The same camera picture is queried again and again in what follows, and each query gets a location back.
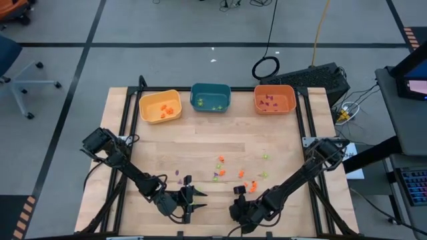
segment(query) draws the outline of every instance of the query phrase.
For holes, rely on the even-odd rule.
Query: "white paper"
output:
[[[358,154],[358,151],[356,150],[356,146],[354,145],[354,143],[350,143],[349,145],[347,145],[346,154],[344,155],[344,158],[342,159],[342,161],[345,161],[357,154]],[[347,176],[347,179],[365,179],[365,175],[363,174],[362,169],[358,169],[351,173],[347,173],[346,176]]]

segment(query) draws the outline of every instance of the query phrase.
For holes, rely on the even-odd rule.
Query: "plastic bowl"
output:
[[[173,109],[173,113],[167,112],[170,108]],[[169,90],[143,96],[139,100],[139,111],[141,118],[151,124],[178,119],[182,112],[179,93],[176,90]]]
[[[258,85],[254,95],[258,114],[284,114],[296,107],[295,91],[289,85]]]
[[[191,87],[190,103],[199,112],[225,113],[232,89],[225,84],[196,83]]]

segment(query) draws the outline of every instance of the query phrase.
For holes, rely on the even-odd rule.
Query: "black metal frame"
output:
[[[132,96],[134,94],[136,94],[136,99],[139,99],[139,98],[141,98],[142,93],[144,91],[167,91],[167,90],[171,90],[171,89],[174,89],[176,91],[191,91],[191,87],[148,87],[147,83],[145,82],[145,80],[143,79],[142,76],[139,79],[139,86],[138,87],[128,87],[127,93],[126,93],[126,98],[125,98],[125,105],[124,105],[124,109],[123,109],[123,115],[121,118],[119,135],[125,134],[125,127],[126,127],[127,118],[129,115],[130,102],[131,102]],[[252,92],[252,91],[254,91],[255,87],[232,87],[231,89],[232,89],[232,91],[237,91],[237,92],[238,91]],[[301,112],[300,100],[298,97],[298,91],[296,90],[295,92],[296,92],[296,103],[297,103],[297,105],[296,105],[296,116],[297,116],[297,121],[298,121],[299,132],[300,132],[301,147],[302,147],[302,150],[304,151],[304,145],[302,144],[302,137],[306,136],[306,132],[304,129],[304,122],[303,122],[303,117],[302,117],[302,112]],[[312,110],[310,107],[310,100],[308,99],[308,96],[304,96],[304,103],[305,103],[305,107],[306,107],[308,125],[310,128],[310,135],[312,137],[315,137],[316,136],[316,130],[314,127],[314,120],[313,120]],[[130,135],[133,135],[136,132],[138,111],[139,111],[139,105],[135,104],[135,106],[133,108]],[[112,169],[111,175],[110,175],[110,180],[109,180],[107,198],[111,196],[111,194],[114,190],[114,187],[116,185],[115,184],[116,180],[117,180],[117,170]],[[321,187],[322,193],[328,199],[328,190],[326,189],[326,182],[325,182],[323,174],[319,177],[319,180],[320,180],[320,187]],[[119,181],[124,181],[125,187],[123,188],[123,190],[119,194],[119,200],[117,202],[117,211],[115,213],[115,219],[114,219],[114,224],[113,224],[113,232],[112,233],[115,233],[117,235],[119,233],[121,216],[123,213],[123,203],[124,203],[124,197],[125,197],[125,192],[126,192],[127,178],[124,177],[124,175],[122,175],[122,177]],[[311,201],[312,211],[313,211],[313,216],[314,216],[314,225],[316,228],[316,235],[319,237],[319,236],[323,235],[324,233],[322,231],[322,221],[320,219],[317,197],[311,189],[310,189],[310,201]],[[109,221],[109,212],[110,211],[108,211],[105,214],[103,221],[101,223],[101,228],[100,228],[101,233],[104,233],[107,231],[107,226],[108,226],[108,221]],[[334,222],[332,221],[330,214],[327,211],[325,211],[325,212],[326,212],[326,219],[327,219],[329,234],[335,234]],[[168,238],[168,239],[177,239],[177,238],[183,239],[183,233],[181,231],[177,232],[177,237],[160,237],[159,236],[159,237],[149,237],[149,238],[150,239],[151,238],[152,239],[157,239],[157,238],[158,239],[166,239],[166,238]],[[206,237],[191,237],[191,238],[192,239],[205,239]],[[251,237],[250,239],[290,239],[290,238],[289,237],[273,237],[272,233],[267,231],[266,237],[259,237],[259,238],[258,237],[257,238]]]

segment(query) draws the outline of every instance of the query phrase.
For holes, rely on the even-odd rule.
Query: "yellow cable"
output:
[[[326,1],[326,6],[325,6],[325,9],[323,10],[322,18],[320,19],[320,23],[319,23],[318,31],[317,31],[317,33],[316,33],[316,39],[314,39],[312,67],[314,66],[314,59],[316,58],[316,46],[317,46],[317,44],[318,44],[319,32],[320,32],[320,29],[322,28],[322,23],[323,23],[323,21],[325,20],[325,17],[326,17],[326,11],[328,10],[328,7],[329,7],[329,2],[330,2],[330,0],[327,0],[327,1]]]

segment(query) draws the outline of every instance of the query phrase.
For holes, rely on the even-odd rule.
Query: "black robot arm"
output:
[[[261,221],[273,220],[282,212],[286,199],[303,184],[309,182],[310,187],[318,190],[314,178],[323,171],[332,171],[342,162],[344,155],[343,148],[348,141],[340,139],[316,139],[305,148],[304,154],[307,161],[291,177],[286,179],[281,185],[276,185],[264,191],[256,200],[246,201],[244,187],[236,187],[235,193],[240,194],[234,204],[230,206],[230,215],[234,221],[242,226],[242,234],[251,233]],[[321,191],[315,191],[323,203],[327,204],[326,209],[333,209],[330,203],[325,200]],[[342,228],[343,233],[356,234],[349,229],[338,214],[332,214],[334,220]]]
[[[191,213],[198,207],[205,204],[194,205],[193,196],[207,196],[190,186],[191,176],[184,178],[184,186],[179,191],[166,191],[166,175],[153,176],[149,173],[140,171],[130,161],[131,147],[125,140],[116,137],[110,130],[98,128],[83,140],[84,153],[95,161],[102,161],[109,167],[115,168],[130,178],[138,188],[138,191],[149,202],[156,204],[159,212],[168,216],[174,223],[185,224],[190,222]],[[105,159],[98,157],[100,151],[104,150],[107,154]],[[101,209],[108,209],[111,205],[109,201]],[[176,208],[180,206],[183,209],[183,216],[179,220],[171,218]]]

